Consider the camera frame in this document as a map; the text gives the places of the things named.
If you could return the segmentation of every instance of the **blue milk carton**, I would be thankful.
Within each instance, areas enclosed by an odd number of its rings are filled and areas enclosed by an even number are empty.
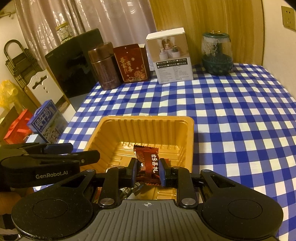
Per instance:
[[[27,126],[38,133],[46,143],[54,144],[57,143],[68,123],[52,100],[47,100],[36,110]]]

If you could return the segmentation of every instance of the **transparent water tank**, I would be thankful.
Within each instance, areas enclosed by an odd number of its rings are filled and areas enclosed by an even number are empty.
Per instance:
[[[220,31],[204,33],[202,38],[202,63],[213,75],[228,74],[233,66],[229,35]]]

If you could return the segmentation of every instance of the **gray ribbed panel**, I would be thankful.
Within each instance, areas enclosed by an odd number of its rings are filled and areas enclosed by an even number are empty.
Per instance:
[[[65,241],[227,241],[209,230],[193,210],[178,208],[173,200],[123,200],[102,210],[83,231]]]

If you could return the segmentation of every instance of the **human hand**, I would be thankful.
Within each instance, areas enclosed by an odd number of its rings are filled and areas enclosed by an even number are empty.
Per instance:
[[[24,196],[33,193],[33,188],[15,189],[12,192],[0,192],[0,215],[11,214],[13,206]]]

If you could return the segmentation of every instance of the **yellow plastic tray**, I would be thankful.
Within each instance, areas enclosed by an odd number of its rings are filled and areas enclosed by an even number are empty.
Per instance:
[[[171,166],[192,172],[194,121],[186,116],[106,116],[92,134],[84,150],[98,150],[100,160],[81,167],[105,172],[110,167],[128,166],[135,157],[133,146],[158,148],[159,158]],[[176,189],[145,186],[137,199],[176,199]]]

